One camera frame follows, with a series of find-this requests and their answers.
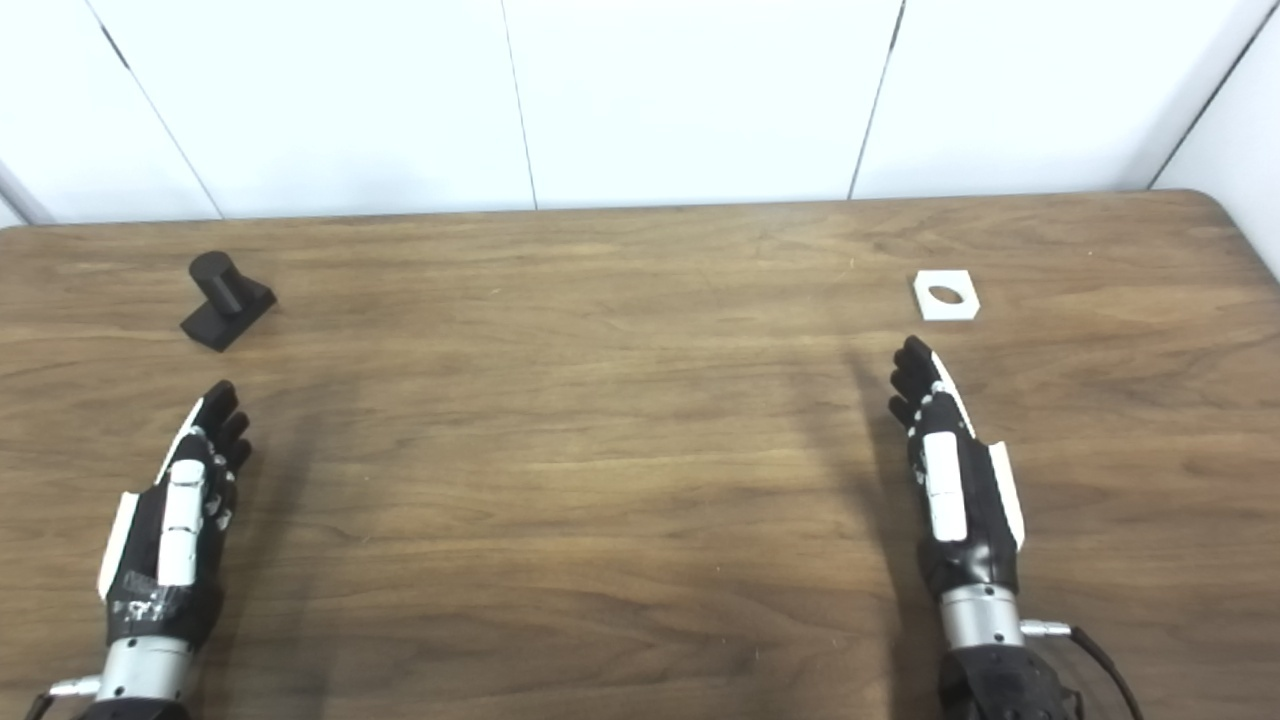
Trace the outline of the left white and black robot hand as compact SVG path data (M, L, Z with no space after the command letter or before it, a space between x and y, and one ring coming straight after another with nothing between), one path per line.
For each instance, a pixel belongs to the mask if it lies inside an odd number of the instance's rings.
M236 386L192 406L151 486L120 496L97 578L108 646L145 637L206 644L225 601L221 560L252 454Z

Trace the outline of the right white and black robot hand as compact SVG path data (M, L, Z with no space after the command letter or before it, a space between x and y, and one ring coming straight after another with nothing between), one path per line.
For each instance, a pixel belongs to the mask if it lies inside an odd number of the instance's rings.
M1025 520L1007 446L986 443L941 356L910 334L893 354L888 409L901 424L922 501L918 566L929 592L1020 591Z

